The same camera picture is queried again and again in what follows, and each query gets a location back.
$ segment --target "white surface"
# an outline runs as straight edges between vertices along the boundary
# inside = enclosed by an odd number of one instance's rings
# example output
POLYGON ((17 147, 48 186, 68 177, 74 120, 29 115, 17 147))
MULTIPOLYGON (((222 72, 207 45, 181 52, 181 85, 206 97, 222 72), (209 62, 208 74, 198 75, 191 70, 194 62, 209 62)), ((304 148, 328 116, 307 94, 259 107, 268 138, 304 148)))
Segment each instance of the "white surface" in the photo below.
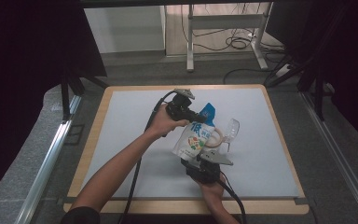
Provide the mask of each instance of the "white surface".
MULTIPOLYGON (((216 109, 214 124, 217 128, 224 131, 231 118, 237 119, 241 124, 227 154, 234 165, 221 165, 238 196, 298 196, 281 140, 260 89, 191 91, 196 100, 192 101, 189 108, 200 112, 207 103, 211 103, 216 109)), ((144 131, 153 107, 167 92, 114 92, 84 183, 144 131)), ((177 128, 146 151, 134 197, 201 196, 198 185, 186 175, 186 168, 180 163, 180 158, 172 153, 183 129, 177 128)), ((114 197, 128 197, 133 170, 114 197)))
POLYGON ((89 27, 100 53, 162 50, 162 7, 86 8, 89 27))

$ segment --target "gray floor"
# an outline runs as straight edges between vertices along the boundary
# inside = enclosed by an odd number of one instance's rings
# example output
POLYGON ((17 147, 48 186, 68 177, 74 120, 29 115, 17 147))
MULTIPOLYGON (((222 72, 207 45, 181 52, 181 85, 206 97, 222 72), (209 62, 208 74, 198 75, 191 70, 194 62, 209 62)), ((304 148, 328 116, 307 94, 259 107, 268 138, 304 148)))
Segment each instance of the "gray floor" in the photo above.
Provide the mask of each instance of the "gray floor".
MULTIPOLYGON (((225 73, 238 68, 257 69, 253 53, 198 56, 195 71, 186 71, 183 57, 161 54, 104 55, 110 85, 223 84, 225 73)), ((268 73, 239 71, 227 84, 262 83, 268 73)), ((275 114, 313 212, 305 216, 249 215, 249 223, 358 223, 358 203, 353 197, 310 113, 296 91, 298 77, 268 89, 275 114)), ((86 92, 74 118, 48 185, 34 213, 32 223, 58 223, 64 214, 62 203, 72 181, 103 89, 83 79, 86 92)), ((324 98, 325 123, 358 176, 358 132, 324 98)), ((34 177, 46 156, 61 122, 61 89, 46 93, 44 108, 32 133, 0 183, 0 223, 13 223, 34 177)), ((211 223, 203 216, 132 216, 133 223, 211 223)), ((117 215, 102 215, 102 223, 116 223, 117 215)))

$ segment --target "wall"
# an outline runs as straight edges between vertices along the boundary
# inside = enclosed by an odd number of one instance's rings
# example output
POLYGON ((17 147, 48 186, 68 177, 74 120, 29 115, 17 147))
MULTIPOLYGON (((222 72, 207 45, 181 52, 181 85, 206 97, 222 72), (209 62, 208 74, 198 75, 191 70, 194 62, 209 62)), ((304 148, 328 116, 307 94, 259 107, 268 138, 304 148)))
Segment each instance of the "wall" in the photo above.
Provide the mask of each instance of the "wall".
POLYGON ((86 8, 100 53, 162 50, 163 7, 86 8))

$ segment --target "black cloth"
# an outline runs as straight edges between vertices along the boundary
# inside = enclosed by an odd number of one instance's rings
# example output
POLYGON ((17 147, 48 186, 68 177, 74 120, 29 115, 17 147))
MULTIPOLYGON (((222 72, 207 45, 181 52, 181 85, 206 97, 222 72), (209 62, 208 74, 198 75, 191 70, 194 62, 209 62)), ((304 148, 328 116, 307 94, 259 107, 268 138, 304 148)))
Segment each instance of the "black cloth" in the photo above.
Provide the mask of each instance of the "black cloth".
POLYGON ((77 207, 63 216, 61 224, 99 224, 100 214, 90 207, 77 207))

